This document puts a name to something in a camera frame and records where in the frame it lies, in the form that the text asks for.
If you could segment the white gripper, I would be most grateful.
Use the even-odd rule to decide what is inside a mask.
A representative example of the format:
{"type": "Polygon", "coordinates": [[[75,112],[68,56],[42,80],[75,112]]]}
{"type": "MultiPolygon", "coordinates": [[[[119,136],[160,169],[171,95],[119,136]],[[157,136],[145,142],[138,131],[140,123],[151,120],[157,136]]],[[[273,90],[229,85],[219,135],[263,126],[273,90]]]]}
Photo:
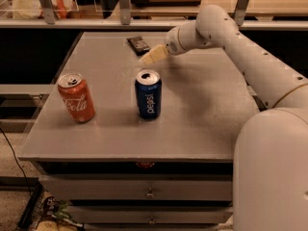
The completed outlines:
{"type": "Polygon", "coordinates": [[[172,28],[166,35],[165,45],[158,44],[144,54],[140,59],[141,65],[150,65],[165,59],[169,54],[180,55],[189,51],[188,33],[183,26],[172,28]]]}

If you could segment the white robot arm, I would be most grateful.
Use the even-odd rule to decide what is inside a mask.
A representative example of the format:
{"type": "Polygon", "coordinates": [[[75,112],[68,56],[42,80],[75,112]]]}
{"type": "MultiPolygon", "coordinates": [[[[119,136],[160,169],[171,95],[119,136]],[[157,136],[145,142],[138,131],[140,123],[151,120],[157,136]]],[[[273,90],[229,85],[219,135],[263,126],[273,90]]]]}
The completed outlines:
{"type": "Polygon", "coordinates": [[[221,7],[202,8],[142,57],[218,46],[265,109],[238,135],[233,163],[234,231],[308,231],[308,79],[244,36],[221,7]]]}

